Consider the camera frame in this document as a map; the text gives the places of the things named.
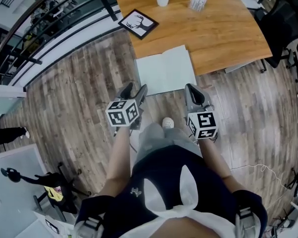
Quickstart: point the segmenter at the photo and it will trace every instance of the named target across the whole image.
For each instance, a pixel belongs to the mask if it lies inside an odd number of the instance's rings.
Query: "navy blue shirt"
[[[157,216],[146,208],[144,194],[136,196],[131,193],[132,190],[142,191],[144,179],[147,178],[158,189],[167,210],[172,209],[182,204],[179,181],[184,165],[197,184],[199,203],[196,211],[213,213],[235,224],[235,216],[239,210],[250,207],[261,221],[260,237],[262,236],[267,225],[267,213],[261,197],[247,190],[230,193],[223,180],[206,167],[203,158],[176,145],[159,149],[140,160],[133,168],[129,183],[116,197],[97,196],[85,199],[76,222],[105,213],[102,237],[117,238],[152,221]]]

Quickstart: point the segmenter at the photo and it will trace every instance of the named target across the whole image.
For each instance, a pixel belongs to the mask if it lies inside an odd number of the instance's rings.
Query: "shirt sleeve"
[[[99,219],[99,215],[106,212],[114,198],[112,196],[96,196],[82,201],[76,223],[88,218]]]
[[[262,204],[262,198],[248,190],[235,191],[233,196],[236,198],[240,209],[250,207],[251,212],[259,218],[261,223],[259,237],[262,237],[267,226],[268,219],[266,209]]]

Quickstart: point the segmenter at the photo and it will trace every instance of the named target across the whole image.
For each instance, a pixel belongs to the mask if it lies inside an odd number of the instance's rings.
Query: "wooden table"
[[[160,54],[185,44],[196,75],[271,57],[271,51],[241,0],[208,0],[203,11],[188,8],[189,0],[117,0],[126,16],[138,9],[159,25],[143,40],[130,34],[136,57]]]

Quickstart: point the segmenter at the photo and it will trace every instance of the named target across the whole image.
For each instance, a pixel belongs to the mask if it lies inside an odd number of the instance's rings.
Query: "sneaker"
[[[24,127],[24,129],[26,130],[25,136],[26,136],[27,138],[30,138],[30,133],[28,132],[27,128]]]
[[[170,117],[165,117],[162,121],[162,128],[164,129],[174,128],[174,121]]]

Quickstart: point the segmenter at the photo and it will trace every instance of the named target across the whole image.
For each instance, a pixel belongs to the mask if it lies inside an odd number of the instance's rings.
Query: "white cube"
[[[139,117],[136,100],[112,101],[106,115],[112,127],[130,126]]]
[[[189,113],[187,125],[195,139],[215,137],[219,126],[213,111]]]

